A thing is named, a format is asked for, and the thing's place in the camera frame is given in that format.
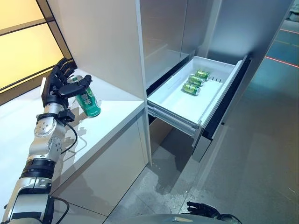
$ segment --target black cable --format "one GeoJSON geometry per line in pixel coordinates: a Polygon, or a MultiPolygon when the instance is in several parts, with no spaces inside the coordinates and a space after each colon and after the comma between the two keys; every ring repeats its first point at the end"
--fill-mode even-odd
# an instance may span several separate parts
{"type": "Polygon", "coordinates": [[[74,129],[71,125],[69,125],[67,122],[63,121],[63,123],[64,123],[65,125],[67,125],[67,126],[74,132],[74,134],[75,134],[75,140],[74,140],[74,142],[71,144],[71,146],[68,147],[66,150],[62,151],[61,154],[65,153],[65,152],[68,151],[70,148],[72,148],[72,147],[75,145],[76,141],[78,140],[78,135],[77,135],[77,132],[75,131],[75,129],[74,129]]]}
{"type": "Polygon", "coordinates": [[[63,214],[63,215],[60,217],[60,219],[56,222],[56,224],[59,224],[59,223],[63,220],[63,218],[66,216],[67,212],[69,211],[69,209],[70,209],[70,204],[69,204],[66,200],[64,200],[64,199],[62,199],[62,198],[60,198],[60,197],[54,197],[54,196],[51,196],[51,197],[54,198],[55,200],[59,200],[59,201],[65,203],[65,205],[66,205],[66,210],[65,210],[64,214],[63,214]]]}

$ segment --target freezer drawer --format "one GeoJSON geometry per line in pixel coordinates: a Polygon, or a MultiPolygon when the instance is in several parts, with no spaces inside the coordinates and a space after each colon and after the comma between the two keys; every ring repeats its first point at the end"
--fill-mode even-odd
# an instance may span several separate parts
{"type": "Polygon", "coordinates": [[[195,56],[148,97],[149,114],[192,136],[195,147],[204,129],[211,124],[216,111],[217,121],[221,121],[219,114],[223,115],[227,110],[246,72],[246,60],[247,56],[236,65],[232,65],[195,56]],[[189,75],[198,69],[209,71],[210,78],[200,88],[199,95],[193,96],[183,92],[182,86],[187,82],[189,75]],[[226,101],[226,107],[223,106],[223,99],[226,101]]]}

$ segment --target tiled floor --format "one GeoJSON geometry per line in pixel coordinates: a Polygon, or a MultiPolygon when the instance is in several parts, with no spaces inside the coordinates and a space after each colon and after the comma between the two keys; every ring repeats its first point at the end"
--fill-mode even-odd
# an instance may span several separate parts
{"type": "MultiPolygon", "coordinates": [[[[298,34],[280,31],[277,40],[269,56],[298,64],[298,34]]],[[[192,139],[174,129],[105,224],[186,212],[187,201],[243,224],[299,223],[299,69],[264,59],[221,129],[201,163],[189,158],[192,139]]]]}

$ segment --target beverage can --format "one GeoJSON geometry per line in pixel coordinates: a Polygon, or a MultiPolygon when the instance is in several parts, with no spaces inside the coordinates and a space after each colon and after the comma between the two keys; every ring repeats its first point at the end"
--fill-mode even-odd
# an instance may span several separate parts
{"type": "Polygon", "coordinates": [[[205,80],[203,78],[200,78],[198,76],[190,75],[188,78],[188,82],[192,83],[194,85],[202,86],[205,80]]]}
{"type": "MultiPolygon", "coordinates": [[[[82,76],[71,76],[68,78],[67,82],[74,83],[81,79],[83,79],[82,76]]],[[[76,95],[75,98],[86,116],[95,117],[100,114],[101,108],[98,106],[97,100],[90,87],[88,87],[82,94],[76,95]]]]}
{"type": "Polygon", "coordinates": [[[200,88],[198,85],[190,84],[190,83],[185,83],[183,85],[183,90],[185,92],[188,92],[194,96],[197,96],[199,94],[200,88]]]}
{"type": "Polygon", "coordinates": [[[198,70],[196,73],[195,73],[196,76],[200,77],[200,78],[203,78],[204,80],[208,80],[209,79],[209,76],[210,76],[210,72],[208,71],[202,71],[202,70],[198,70]]]}

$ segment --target red laser line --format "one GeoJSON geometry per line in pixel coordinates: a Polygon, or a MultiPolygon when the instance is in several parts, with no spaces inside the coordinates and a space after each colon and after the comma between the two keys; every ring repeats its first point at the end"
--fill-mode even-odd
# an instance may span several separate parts
{"type": "Polygon", "coordinates": [[[283,30],[283,31],[285,31],[285,32],[294,33],[294,34],[299,34],[299,32],[291,31],[291,30],[287,30],[287,29],[280,29],[280,30],[283,30]]]}
{"type": "Polygon", "coordinates": [[[292,64],[292,63],[288,63],[288,62],[284,62],[284,61],[281,61],[281,60],[278,60],[276,58],[273,58],[273,57],[269,57],[269,56],[265,56],[265,58],[268,58],[268,59],[271,59],[271,60],[274,60],[274,61],[277,61],[277,62],[281,62],[283,64],[287,64],[287,65],[290,65],[290,66],[293,66],[297,69],[299,69],[299,66],[295,65],[295,64],[292,64]]]}

